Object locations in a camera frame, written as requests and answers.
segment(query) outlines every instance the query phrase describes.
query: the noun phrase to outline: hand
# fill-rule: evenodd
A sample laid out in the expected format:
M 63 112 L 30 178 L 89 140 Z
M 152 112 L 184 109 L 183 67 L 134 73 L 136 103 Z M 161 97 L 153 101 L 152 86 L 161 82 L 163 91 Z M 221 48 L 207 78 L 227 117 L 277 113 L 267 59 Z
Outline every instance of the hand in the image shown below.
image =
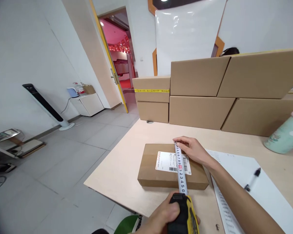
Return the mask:
M 197 163 L 206 165 L 213 159 L 195 138 L 181 136 L 174 138 L 173 141 L 177 142 L 177 146 Z
M 151 214 L 146 224 L 136 231 L 137 234 L 167 233 L 167 223 L 174 221 L 180 213 L 179 204 L 177 202 L 169 203 L 174 193 L 179 193 L 179 191 L 173 191 L 167 196 L 167 198 Z M 198 216 L 196 216 L 196 218 L 198 224 L 200 224 L 201 220 Z

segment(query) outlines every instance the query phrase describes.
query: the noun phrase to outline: black hair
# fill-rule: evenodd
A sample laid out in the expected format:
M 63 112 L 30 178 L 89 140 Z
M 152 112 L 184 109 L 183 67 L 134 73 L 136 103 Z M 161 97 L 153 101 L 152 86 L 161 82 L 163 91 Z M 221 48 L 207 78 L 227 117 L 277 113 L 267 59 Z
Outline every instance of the black hair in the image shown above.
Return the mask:
M 231 48 L 225 49 L 225 50 L 220 54 L 220 57 L 221 57 L 221 56 L 225 56 L 225 55 L 239 54 L 239 53 L 240 53 L 240 51 L 238 50 L 237 47 L 231 47 Z

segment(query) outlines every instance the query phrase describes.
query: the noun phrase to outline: tape measure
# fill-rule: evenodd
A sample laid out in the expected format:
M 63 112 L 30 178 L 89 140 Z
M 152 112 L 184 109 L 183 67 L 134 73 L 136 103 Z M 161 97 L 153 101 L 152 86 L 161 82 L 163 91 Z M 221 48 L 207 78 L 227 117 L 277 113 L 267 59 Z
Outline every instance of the tape measure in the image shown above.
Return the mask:
M 169 93 L 169 89 L 134 89 L 135 92 L 145 93 Z
M 168 234 L 200 234 L 199 224 L 193 208 L 193 203 L 188 196 L 186 174 L 181 159 L 181 149 L 175 143 L 179 193 L 175 193 L 169 203 L 178 202 L 180 213 L 175 221 L 167 224 Z

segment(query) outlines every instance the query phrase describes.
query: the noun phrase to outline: white cabinet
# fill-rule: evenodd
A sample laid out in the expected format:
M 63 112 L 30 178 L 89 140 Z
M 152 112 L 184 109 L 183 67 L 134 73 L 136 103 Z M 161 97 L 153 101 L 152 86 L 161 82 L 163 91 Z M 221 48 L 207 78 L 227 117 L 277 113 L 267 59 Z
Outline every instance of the white cabinet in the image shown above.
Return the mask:
M 77 109 L 79 114 L 84 116 L 93 116 L 104 109 L 96 93 L 81 97 L 74 97 L 71 99 L 71 103 Z

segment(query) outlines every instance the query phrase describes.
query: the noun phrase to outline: orange wall trim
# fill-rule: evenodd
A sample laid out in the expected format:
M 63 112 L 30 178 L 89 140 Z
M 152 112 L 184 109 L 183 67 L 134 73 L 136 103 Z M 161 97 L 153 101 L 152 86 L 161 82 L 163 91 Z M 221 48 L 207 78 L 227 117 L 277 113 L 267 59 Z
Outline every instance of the orange wall trim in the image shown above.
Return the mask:
M 221 52 L 224 51 L 225 43 L 220 39 L 219 36 L 216 37 L 215 45 L 218 47 L 216 57 L 219 57 Z
M 157 52 L 156 52 L 156 48 L 152 53 L 152 57 L 153 57 L 153 69 L 154 69 L 154 76 L 157 76 Z
M 157 10 L 156 7 L 153 5 L 152 0 L 147 0 L 147 6 L 149 8 L 149 11 L 155 16 L 155 11 Z

